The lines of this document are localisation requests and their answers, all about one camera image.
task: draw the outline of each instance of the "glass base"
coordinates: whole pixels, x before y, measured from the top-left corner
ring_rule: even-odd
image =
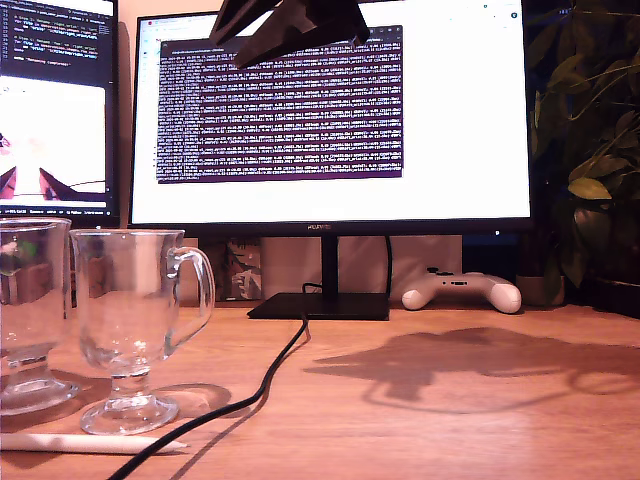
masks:
[[[0,394],[0,415],[44,410],[66,402],[79,391],[76,384],[55,379],[36,379],[10,385]]]
[[[133,435],[158,428],[177,414],[178,404],[169,398],[154,395],[117,398],[87,410],[80,426],[95,435]]]

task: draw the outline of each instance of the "clear glass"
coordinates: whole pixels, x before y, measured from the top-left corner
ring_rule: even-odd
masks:
[[[106,402],[89,409],[82,428],[128,435],[157,428],[178,413],[169,398],[150,392],[151,364],[167,358],[209,321],[214,282],[200,250],[180,247],[181,230],[72,230],[80,347],[89,364],[112,379]],[[198,316],[178,316],[179,269],[193,264]]]
[[[56,380],[49,351],[70,329],[69,220],[0,219],[0,352],[9,375],[0,413],[58,405],[78,386]]]

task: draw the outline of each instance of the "monitor screen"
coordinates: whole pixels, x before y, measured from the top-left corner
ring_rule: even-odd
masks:
[[[216,47],[215,13],[140,18],[130,222],[297,236],[529,219],[521,3],[360,9],[363,46],[245,70],[233,56],[262,19]]]
[[[117,1],[0,0],[0,216],[119,223]]]

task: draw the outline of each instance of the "game controller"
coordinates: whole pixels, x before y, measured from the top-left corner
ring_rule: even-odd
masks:
[[[407,310],[419,310],[438,295],[478,295],[503,313],[520,310],[520,290],[503,278],[478,272],[439,272],[435,267],[427,270],[429,273],[402,295],[402,304]]]

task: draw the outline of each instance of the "white stylus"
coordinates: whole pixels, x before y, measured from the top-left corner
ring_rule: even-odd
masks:
[[[133,455],[148,447],[157,438],[116,435],[71,435],[57,433],[3,433],[0,450],[29,452],[105,453]],[[171,442],[157,453],[170,453],[188,447],[186,443]]]

